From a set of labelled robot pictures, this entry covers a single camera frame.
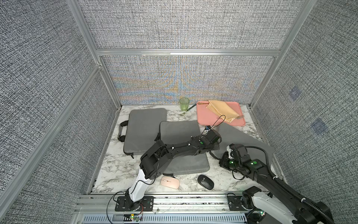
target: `spoon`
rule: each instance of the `spoon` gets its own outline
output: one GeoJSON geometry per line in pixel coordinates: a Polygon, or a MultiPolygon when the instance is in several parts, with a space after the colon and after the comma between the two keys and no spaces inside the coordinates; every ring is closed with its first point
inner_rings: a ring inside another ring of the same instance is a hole
{"type": "Polygon", "coordinates": [[[196,106],[196,104],[194,104],[193,106],[191,106],[188,110],[186,110],[184,113],[182,113],[182,114],[180,114],[180,116],[184,116],[184,114],[186,113],[186,112],[188,112],[191,108],[193,108],[193,107],[195,107],[196,106]]]}

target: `marble countertop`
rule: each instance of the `marble countertop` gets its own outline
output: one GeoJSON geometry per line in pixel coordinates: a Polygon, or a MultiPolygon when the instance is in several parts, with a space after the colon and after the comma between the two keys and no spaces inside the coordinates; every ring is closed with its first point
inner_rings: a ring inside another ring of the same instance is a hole
{"type": "MultiPolygon", "coordinates": [[[[143,105],[143,106],[123,106],[113,132],[111,141],[108,145],[108,149],[103,160],[101,169],[99,171],[95,186],[92,190],[92,194],[98,193],[115,193],[128,189],[136,179],[139,171],[140,157],[127,156],[123,153],[124,143],[118,141],[118,128],[119,124],[125,120],[128,120],[129,113],[131,110],[136,109],[149,109],[149,108],[165,108],[167,110],[167,121],[184,121],[184,120],[197,120],[196,107],[188,111],[184,116],[180,110],[179,105],[143,105]]],[[[245,105],[241,105],[241,110],[244,114],[246,125],[243,127],[236,126],[238,130],[241,130],[248,135],[260,139],[258,131],[251,119],[248,109],[245,105]]],[[[200,130],[204,130],[203,125],[199,125],[200,130]]],[[[122,135],[125,135],[126,127],[122,130],[122,135]]],[[[210,170],[202,173],[208,176],[214,182],[214,188],[211,191],[243,191],[250,188],[251,186],[257,186],[262,190],[265,190],[260,184],[251,179],[245,178],[241,181],[235,180],[232,177],[232,173],[219,166],[219,161],[214,159],[207,153],[210,170]]],[[[155,182],[150,185],[147,192],[198,192],[208,191],[198,184],[197,178],[201,173],[179,175],[176,176],[180,181],[179,189],[172,189],[160,185],[160,178],[156,179],[155,182]]],[[[242,178],[242,175],[235,173],[237,179],[242,178]]]]}

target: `gray fabric wall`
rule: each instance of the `gray fabric wall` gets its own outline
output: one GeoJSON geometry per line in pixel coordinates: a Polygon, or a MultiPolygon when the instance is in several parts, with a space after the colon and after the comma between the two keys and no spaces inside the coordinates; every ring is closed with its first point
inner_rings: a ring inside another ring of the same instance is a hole
{"type": "Polygon", "coordinates": [[[319,0],[254,112],[288,183],[332,210],[358,215],[358,2],[319,0]]]}
{"type": "Polygon", "coordinates": [[[78,0],[98,48],[278,49],[304,0],[78,0]]]}
{"type": "Polygon", "coordinates": [[[116,110],[97,75],[1,224],[69,223],[78,196],[90,184],[116,110]]]}
{"type": "MultiPolygon", "coordinates": [[[[106,49],[279,49],[303,2],[78,0],[97,48],[106,49]]],[[[180,96],[249,103],[271,62],[269,57],[104,58],[123,104],[172,104],[180,96]]]]}
{"type": "Polygon", "coordinates": [[[103,56],[123,104],[218,99],[248,104],[269,56],[103,56]]]}
{"type": "Polygon", "coordinates": [[[66,1],[2,1],[0,193],[94,61],[66,1]]]}

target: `gray mat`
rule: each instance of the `gray mat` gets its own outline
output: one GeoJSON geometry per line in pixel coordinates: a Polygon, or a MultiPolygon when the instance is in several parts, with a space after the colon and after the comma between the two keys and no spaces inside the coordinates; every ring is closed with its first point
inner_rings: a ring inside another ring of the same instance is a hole
{"type": "MultiPolygon", "coordinates": [[[[161,140],[165,144],[178,144],[190,140],[191,136],[200,135],[196,120],[167,121],[160,124],[161,140]]],[[[164,174],[183,175],[209,171],[210,166],[206,153],[196,156],[183,156],[173,159],[164,174]]]]}
{"type": "MultiPolygon", "coordinates": [[[[214,156],[221,158],[224,152],[226,152],[226,147],[230,144],[242,144],[244,146],[257,146],[264,149],[269,155],[269,162],[271,164],[273,154],[275,149],[260,140],[257,140],[251,137],[248,134],[239,131],[238,129],[222,123],[218,127],[218,133],[221,135],[222,142],[219,144],[219,150],[211,151],[214,156]]],[[[259,159],[266,164],[265,154],[255,148],[247,148],[247,152],[250,155],[251,159],[259,159]]]]}
{"type": "Polygon", "coordinates": [[[166,109],[132,110],[129,114],[123,151],[126,154],[142,155],[154,143],[159,125],[166,121],[166,109]]]}

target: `green glass cup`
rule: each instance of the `green glass cup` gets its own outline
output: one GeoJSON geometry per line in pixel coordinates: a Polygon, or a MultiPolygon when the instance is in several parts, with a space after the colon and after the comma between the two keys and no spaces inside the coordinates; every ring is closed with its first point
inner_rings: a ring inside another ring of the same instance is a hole
{"type": "Polygon", "coordinates": [[[189,99],[186,98],[186,97],[182,97],[182,98],[180,98],[180,100],[179,100],[179,104],[180,104],[180,109],[181,109],[182,111],[185,111],[185,110],[188,109],[189,99]]]}

